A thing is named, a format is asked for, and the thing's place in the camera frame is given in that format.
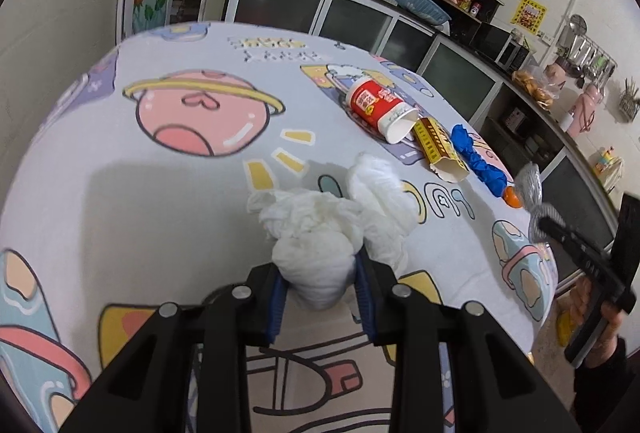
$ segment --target floor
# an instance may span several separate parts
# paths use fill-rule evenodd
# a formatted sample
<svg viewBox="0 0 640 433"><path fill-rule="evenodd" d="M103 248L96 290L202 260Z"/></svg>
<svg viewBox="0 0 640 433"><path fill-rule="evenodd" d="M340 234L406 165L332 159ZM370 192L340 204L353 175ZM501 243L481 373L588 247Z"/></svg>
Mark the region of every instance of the floor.
<svg viewBox="0 0 640 433"><path fill-rule="evenodd" d="M549 317L533 343L532 353L536 368L569 409L574 401L574 369L564 358L564 349L556 338L556 320L561 309L565 308L564 304L566 297L554 301Z"/></svg>

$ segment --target blue plastic wrapper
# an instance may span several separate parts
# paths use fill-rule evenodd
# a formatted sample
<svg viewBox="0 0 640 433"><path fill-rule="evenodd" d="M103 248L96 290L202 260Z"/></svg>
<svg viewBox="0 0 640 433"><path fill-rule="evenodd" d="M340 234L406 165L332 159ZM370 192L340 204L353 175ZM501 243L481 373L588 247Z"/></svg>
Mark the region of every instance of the blue plastic wrapper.
<svg viewBox="0 0 640 433"><path fill-rule="evenodd" d="M451 130L451 143L465 159L478 178L489 188L492 195L500 198L507 187L507 177L496 166L487 164L474 150L474 140L462 124L456 124Z"/></svg>

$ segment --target microwave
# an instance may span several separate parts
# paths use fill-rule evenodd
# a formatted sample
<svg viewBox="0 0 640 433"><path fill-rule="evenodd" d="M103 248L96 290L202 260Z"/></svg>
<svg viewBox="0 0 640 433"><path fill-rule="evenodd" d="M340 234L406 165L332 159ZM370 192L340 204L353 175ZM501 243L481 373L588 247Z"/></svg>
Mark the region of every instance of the microwave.
<svg viewBox="0 0 640 433"><path fill-rule="evenodd" d="M527 48L513 40L510 32L489 23L482 23L478 28L471 46L509 73L519 70L530 53Z"/></svg>

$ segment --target person's arm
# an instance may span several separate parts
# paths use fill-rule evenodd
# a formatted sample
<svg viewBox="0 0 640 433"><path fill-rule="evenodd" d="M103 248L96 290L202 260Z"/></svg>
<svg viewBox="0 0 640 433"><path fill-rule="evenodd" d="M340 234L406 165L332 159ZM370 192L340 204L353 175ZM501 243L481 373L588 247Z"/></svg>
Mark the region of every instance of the person's arm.
<svg viewBox="0 0 640 433"><path fill-rule="evenodd" d="M578 279L570 295L572 320L581 325L591 296L591 282ZM618 337L622 312L609 302L601 310L609 324L575 371L575 419L584 433L602 426L633 379L626 361L625 341Z"/></svg>

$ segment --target yellow poster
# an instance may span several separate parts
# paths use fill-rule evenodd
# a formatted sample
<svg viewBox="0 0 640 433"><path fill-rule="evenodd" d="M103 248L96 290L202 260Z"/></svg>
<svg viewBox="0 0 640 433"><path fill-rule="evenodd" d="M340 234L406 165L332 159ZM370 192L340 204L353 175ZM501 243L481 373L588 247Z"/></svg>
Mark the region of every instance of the yellow poster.
<svg viewBox="0 0 640 433"><path fill-rule="evenodd" d="M533 35L538 33L540 23L546 14L546 7L533 0L520 0L511 23L526 28Z"/></svg>

